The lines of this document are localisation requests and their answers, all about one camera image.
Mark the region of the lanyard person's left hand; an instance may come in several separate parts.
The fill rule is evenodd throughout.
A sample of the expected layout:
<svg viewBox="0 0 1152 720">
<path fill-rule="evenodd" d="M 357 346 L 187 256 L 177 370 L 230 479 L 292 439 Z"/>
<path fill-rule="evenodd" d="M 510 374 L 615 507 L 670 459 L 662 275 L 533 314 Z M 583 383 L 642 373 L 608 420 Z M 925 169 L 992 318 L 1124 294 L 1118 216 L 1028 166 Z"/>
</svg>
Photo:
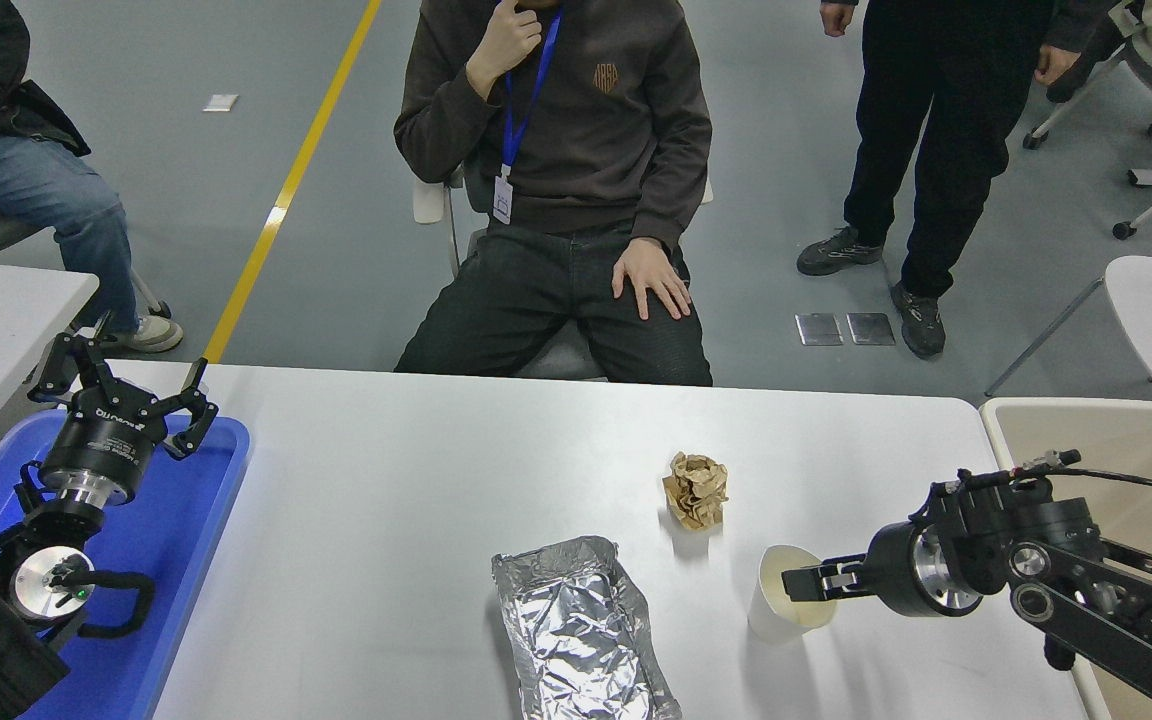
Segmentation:
<svg viewBox="0 0 1152 720">
<path fill-rule="evenodd" d="M 635 237 L 613 265 L 611 290 L 620 300 L 630 287 L 637 316 L 643 323 L 650 319 L 649 297 L 654 296 L 673 320 L 692 314 L 692 300 L 685 281 L 669 263 L 660 241 Z"/>
</svg>

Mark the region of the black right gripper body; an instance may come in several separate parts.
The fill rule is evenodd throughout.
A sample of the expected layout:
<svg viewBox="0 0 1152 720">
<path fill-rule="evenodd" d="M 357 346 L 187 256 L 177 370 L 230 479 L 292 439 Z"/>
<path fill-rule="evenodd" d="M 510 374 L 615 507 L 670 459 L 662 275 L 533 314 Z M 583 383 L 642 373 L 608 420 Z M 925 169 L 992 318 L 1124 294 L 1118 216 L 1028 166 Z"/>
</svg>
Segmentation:
<svg viewBox="0 0 1152 720">
<path fill-rule="evenodd" d="M 888 609 L 904 616 L 927 615 L 922 583 L 914 569 L 916 528 L 910 521 L 878 530 L 867 547 L 867 589 Z"/>
</svg>

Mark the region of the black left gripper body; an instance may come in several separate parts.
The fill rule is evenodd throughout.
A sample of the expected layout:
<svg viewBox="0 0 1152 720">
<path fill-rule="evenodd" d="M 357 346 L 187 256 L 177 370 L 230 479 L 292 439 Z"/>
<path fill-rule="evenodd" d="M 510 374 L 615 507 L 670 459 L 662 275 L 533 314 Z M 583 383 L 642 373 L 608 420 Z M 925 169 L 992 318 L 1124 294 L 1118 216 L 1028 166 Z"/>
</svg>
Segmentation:
<svg viewBox="0 0 1152 720">
<path fill-rule="evenodd" d="M 165 438 L 160 416 L 141 416 L 129 401 L 109 406 L 100 393 L 78 392 L 38 478 L 56 492 L 78 479 L 97 478 L 106 482 L 109 497 L 137 497 L 147 461 Z"/>
</svg>

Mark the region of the standing person's left hand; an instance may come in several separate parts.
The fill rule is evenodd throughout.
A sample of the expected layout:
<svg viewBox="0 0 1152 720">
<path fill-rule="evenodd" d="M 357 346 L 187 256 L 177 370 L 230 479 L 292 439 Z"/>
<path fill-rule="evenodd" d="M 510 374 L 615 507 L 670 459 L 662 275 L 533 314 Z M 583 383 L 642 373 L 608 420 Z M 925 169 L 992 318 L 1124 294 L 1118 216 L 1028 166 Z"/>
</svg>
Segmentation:
<svg viewBox="0 0 1152 720">
<path fill-rule="evenodd" d="M 1082 54 L 1075 51 L 1061 50 L 1049 44 L 1039 46 L 1034 81 L 1043 86 L 1051 86 L 1068 73 Z"/>
</svg>

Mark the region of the lanyard person's right hand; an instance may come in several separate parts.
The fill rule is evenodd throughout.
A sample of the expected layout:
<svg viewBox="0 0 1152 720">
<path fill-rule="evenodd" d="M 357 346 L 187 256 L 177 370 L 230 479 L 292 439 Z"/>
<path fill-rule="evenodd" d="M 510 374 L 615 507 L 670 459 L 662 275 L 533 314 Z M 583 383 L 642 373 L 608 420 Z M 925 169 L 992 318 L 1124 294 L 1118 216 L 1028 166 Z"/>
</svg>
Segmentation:
<svg viewBox="0 0 1152 720">
<path fill-rule="evenodd" d="M 465 67 L 467 79 L 480 99 L 488 100 L 497 81 L 541 44 L 538 12 L 550 6 L 554 6 L 553 1 L 499 1 L 495 5 L 482 41 Z"/>
</svg>

